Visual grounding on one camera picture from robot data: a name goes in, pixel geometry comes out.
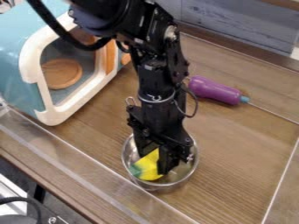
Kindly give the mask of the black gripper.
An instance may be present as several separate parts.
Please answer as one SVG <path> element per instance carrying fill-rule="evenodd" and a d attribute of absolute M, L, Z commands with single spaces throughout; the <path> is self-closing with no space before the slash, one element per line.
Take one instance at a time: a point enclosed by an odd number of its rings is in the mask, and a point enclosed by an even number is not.
<path fill-rule="evenodd" d="M 191 151 L 193 141 L 183 127 L 185 94 L 169 94 L 165 98 L 139 94 L 141 106 L 128 105 L 128 126 L 133 130 L 135 146 L 143 158 L 159 147 L 157 173 L 167 175 Z"/>

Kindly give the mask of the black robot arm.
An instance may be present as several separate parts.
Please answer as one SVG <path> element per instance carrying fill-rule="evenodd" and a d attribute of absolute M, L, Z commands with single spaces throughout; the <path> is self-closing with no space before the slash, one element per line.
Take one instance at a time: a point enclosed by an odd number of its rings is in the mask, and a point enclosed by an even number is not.
<path fill-rule="evenodd" d="M 69 0 L 71 17 L 85 32 L 127 45 L 136 70 L 139 106 L 129 106 L 128 125 L 141 157 L 159 151 L 160 174 L 188 159 L 193 141 L 187 116 L 188 60 L 173 16 L 153 0 Z"/>

